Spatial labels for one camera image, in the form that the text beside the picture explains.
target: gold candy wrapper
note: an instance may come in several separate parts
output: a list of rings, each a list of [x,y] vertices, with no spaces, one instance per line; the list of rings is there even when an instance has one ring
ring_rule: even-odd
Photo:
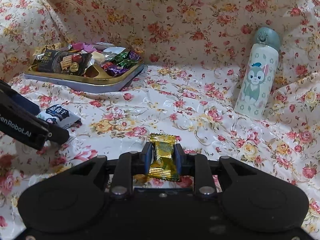
[[[158,179],[178,181],[180,176],[173,162],[173,146],[176,142],[174,135],[150,134],[150,142],[155,149],[155,158],[150,165],[149,176]]]

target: purple candy wrapper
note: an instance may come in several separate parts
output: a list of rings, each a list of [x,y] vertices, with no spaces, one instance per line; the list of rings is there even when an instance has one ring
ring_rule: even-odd
[[[108,67],[105,71],[109,76],[117,77],[117,76],[121,76],[123,73],[127,72],[128,70],[129,69],[127,68],[123,68],[113,64],[110,67]]]
[[[135,53],[133,50],[131,50],[129,53],[129,59],[140,60],[141,57],[137,53]]]

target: green candy wrapper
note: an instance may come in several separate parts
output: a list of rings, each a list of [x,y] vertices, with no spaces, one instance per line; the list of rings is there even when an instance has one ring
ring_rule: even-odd
[[[129,59],[129,51],[121,52],[115,56],[110,62],[123,68],[131,68],[138,63],[138,60]]]

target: water bottle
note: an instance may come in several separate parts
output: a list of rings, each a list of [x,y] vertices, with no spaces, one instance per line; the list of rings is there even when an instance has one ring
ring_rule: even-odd
[[[255,33],[253,41],[235,111],[260,119],[275,77],[280,39],[274,30],[263,27]]]

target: white candy wrapper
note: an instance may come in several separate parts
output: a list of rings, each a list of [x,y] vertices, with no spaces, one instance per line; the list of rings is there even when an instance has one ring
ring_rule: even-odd
[[[63,129],[67,129],[75,122],[81,121],[80,117],[76,116],[68,109],[63,108],[61,105],[50,106],[49,108],[41,111],[37,117]]]

